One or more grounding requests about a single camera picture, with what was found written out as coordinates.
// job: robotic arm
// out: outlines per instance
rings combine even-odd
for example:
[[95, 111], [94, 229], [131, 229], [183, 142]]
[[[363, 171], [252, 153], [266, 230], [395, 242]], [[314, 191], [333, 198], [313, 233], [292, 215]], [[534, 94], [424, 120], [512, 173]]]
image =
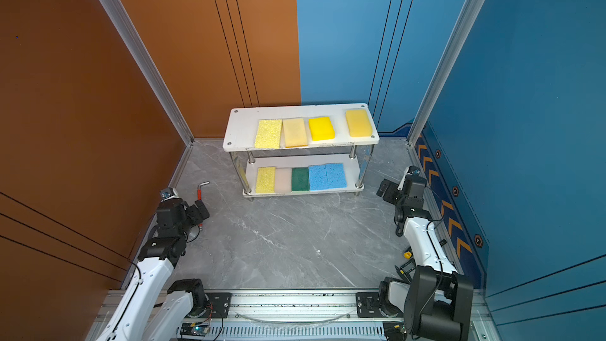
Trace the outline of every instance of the robotic arm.
[[178, 337], [187, 314], [200, 314], [207, 306], [200, 279], [178, 280], [171, 285], [160, 311], [147, 320], [156, 298], [169, 279], [179, 258], [186, 254], [186, 242], [209, 217], [201, 200], [189, 206], [177, 192], [167, 188], [156, 209], [157, 237], [141, 248], [136, 271], [116, 312], [97, 341], [168, 340]]
[[[466, 341], [472, 310], [473, 284], [448, 260], [433, 220], [423, 209], [427, 180], [410, 166], [399, 185], [384, 179], [378, 196], [396, 207], [396, 235], [410, 242], [416, 261], [411, 282], [386, 278], [379, 287], [381, 310], [387, 315], [404, 313], [405, 331], [437, 341]], [[450, 303], [435, 300], [438, 290]]]

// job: blue sponge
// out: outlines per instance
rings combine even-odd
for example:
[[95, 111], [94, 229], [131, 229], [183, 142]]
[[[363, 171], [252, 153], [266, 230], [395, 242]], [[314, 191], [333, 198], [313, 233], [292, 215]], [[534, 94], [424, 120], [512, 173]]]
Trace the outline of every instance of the blue sponge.
[[326, 166], [326, 178], [329, 188], [346, 188], [345, 170], [342, 163], [328, 163]]
[[309, 191], [320, 191], [328, 188], [326, 165], [309, 166]]

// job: orange wall panel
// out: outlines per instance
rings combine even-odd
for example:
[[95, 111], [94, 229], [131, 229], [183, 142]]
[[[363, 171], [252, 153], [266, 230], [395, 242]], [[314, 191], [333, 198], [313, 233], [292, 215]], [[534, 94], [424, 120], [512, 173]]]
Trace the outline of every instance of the orange wall panel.
[[121, 0], [195, 137], [300, 104], [296, 0]]
[[81, 340], [185, 146], [99, 0], [0, 7], [3, 339]]
[[262, 106], [300, 105], [297, 0], [238, 3], [259, 102]]

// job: black bracket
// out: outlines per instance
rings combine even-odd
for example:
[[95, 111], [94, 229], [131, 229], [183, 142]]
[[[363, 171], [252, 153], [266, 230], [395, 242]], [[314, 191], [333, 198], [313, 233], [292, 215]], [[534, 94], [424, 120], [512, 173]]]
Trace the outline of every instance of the black bracket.
[[[213, 305], [213, 319], [227, 318], [229, 306], [231, 304], [231, 292], [207, 292], [206, 296]], [[210, 304], [207, 306], [198, 318], [206, 319], [210, 315]]]
[[414, 261], [414, 256], [411, 257], [408, 261], [406, 261], [402, 266], [396, 266], [396, 271], [398, 271], [398, 275], [406, 284], [411, 284], [413, 282], [413, 278], [410, 276], [410, 273], [413, 272], [414, 269], [416, 269], [416, 262]]
[[404, 322], [383, 322], [383, 329], [383, 335], [387, 341], [402, 341], [406, 339]]
[[[356, 305], [358, 306], [358, 317], [368, 319], [370, 317], [389, 317], [383, 314], [379, 304], [378, 292], [357, 292]], [[400, 312], [395, 317], [402, 317]]]

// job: gray marble floor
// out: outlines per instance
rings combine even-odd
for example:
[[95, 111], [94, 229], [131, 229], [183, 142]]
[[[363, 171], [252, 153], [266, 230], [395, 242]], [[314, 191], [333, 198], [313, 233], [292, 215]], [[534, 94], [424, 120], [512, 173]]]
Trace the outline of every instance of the gray marble floor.
[[[222, 140], [197, 140], [177, 190], [190, 204], [197, 185], [210, 211], [200, 236], [187, 245], [166, 287], [198, 277], [205, 288], [375, 288], [406, 260], [405, 238], [394, 233], [393, 206], [376, 195], [383, 178], [398, 181], [410, 165], [403, 139], [375, 148], [359, 195], [256, 198], [242, 186]], [[348, 153], [349, 148], [266, 154]], [[358, 149], [358, 158], [364, 148]]]

